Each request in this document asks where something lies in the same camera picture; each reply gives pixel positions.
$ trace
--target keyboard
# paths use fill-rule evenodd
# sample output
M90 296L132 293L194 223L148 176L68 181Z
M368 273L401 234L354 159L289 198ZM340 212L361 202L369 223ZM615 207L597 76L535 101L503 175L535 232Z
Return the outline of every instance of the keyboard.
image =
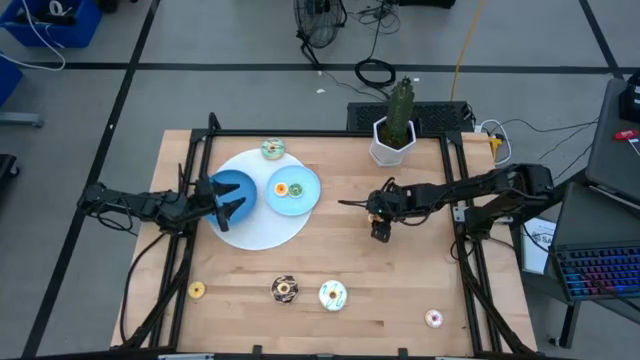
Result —
M640 297L640 246L556 251L555 261L570 300Z

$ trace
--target white paper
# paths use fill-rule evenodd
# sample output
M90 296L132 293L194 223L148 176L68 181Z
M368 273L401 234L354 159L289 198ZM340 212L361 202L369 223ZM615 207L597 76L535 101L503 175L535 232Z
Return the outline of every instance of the white paper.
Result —
M535 242L549 250L553 234L556 231L555 223L534 218L527 221L524 226ZM537 247L524 231L522 231L522 249L524 252L523 270L535 274L544 274L544 267L549 254Z

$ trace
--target wooden tabletop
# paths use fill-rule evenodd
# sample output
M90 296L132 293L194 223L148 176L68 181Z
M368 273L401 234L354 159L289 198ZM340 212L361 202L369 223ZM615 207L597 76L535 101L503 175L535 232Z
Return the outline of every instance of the wooden tabletop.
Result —
M177 188L178 164L185 161L189 136L190 131L165 132L152 191ZM493 168L486 136L464 134L463 138L470 175ZM366 199L390 176L401 185L444 183L438 140L418 139L402 166L379 168L370 158L367 138L283 139L287 152L320 178L320 201L298 235L264 251L234 248L201 220L189 281L202 281L206 294L199 300L187 297L178 350L247 353L253 345L262 345L265 353L396 355L404 347L410 355L471 356L462 280L458 264L449 255L454 241L450 212L434 213L418 227L394 224L390 242L383 244L369 236L364 209L337 202ZM234 155L259 147L263 140L216 137L209 173ZM157 234L155 225L143 224L134 256ZM492 235L511 241L505 226L496 225ZM165 239L152 248L132 277L125 324L128 336L155 304L167 245ZM522 341L535 349L513 250L490 242L484 249L496 307ZM289 305L276 303L270 294L271 283L283 274L293 275L300 285L299 296ZM342 282L349 294L339 312L327 312L318 301L320 285L331 279ZM484 312L477 308L483 325ZM424 315L430 309L444 315L441 328L426 325ZM170 305L161 343L168 339L172 316ZM484 348L489 349L486 326L481 327ZM113 344L119 343L116 330Z

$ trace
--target cactus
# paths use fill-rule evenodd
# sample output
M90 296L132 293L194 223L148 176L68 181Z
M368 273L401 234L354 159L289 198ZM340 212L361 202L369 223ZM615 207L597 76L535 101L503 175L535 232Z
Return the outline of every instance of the cactus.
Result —
M389 113L384 128L380 129L380 141L395 149L401 149L409 142L407 129L413 112L413 86L408 77L394 88L389 101Z

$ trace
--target blue plate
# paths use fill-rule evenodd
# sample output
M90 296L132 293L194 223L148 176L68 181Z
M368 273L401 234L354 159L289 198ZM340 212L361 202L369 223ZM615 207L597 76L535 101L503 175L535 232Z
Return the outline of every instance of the blue plate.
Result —
M287 185L302 185L302 195L296 198L288 194L285 196L276 195L274 189L276 184L280 182ZM267 203L273 210L282 215L298 216L313 209L320 199L321 189L320 180L311 169L300 165L290 165L273 173L265 190Z
M216 180L221 184L239 184L236 190L218 197L218 203L231 202L239 198L246 198L245 202L231 214L229 225L234 225L244 220L256 204L258 191L256 184L249 175L239 170L222 170L209 177L209 181ZM215 215L207 215L207 220L212 224L218 225L218 219Z

